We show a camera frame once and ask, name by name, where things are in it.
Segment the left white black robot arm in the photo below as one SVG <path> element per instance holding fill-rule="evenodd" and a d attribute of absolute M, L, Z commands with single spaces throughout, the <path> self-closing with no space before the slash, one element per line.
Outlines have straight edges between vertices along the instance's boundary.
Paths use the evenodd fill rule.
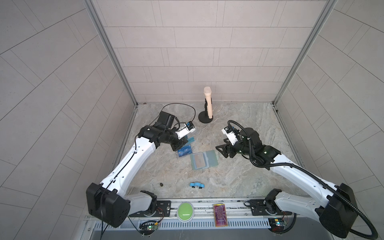
<path fill-rule="evenodd" d="M 143 212 L 153 215 L 157 208 L 157 196 L 148 191 L 128 196 L 127 190 L 146 159 L 161 145 L 169 144 L 174 152 L 188 143 L 187 135 L 195 131 L 193 122 L 178 123 L 176 117 L 161 111 L 157 121 L 141 128 L 126 156 L 99 184 L 92 183 L 86 190 L 89 214 L 114 228 L 127 216 Z"/>

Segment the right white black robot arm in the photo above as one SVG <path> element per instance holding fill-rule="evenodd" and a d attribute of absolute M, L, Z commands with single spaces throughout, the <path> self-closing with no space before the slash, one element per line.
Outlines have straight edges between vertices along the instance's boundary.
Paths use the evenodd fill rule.
<path fill-rule="evenodd" d="M 281 175 L 308 194 L 308 197 L 289 195 L 272 190 L 266 201 L 273 208 L 311 218 L 334 236 L 346 238 L 355 233 L 352 226 L 359 217 L 359 208 L 353 190 L 346 184 L 328 182 L 289 160 L 279 150 L 262 144 L 259 134 L 252 128 L 237 130 L 227 126 L 224 144 L 216 149 L 225 157 L 243 155 L 257 168 Z"/>

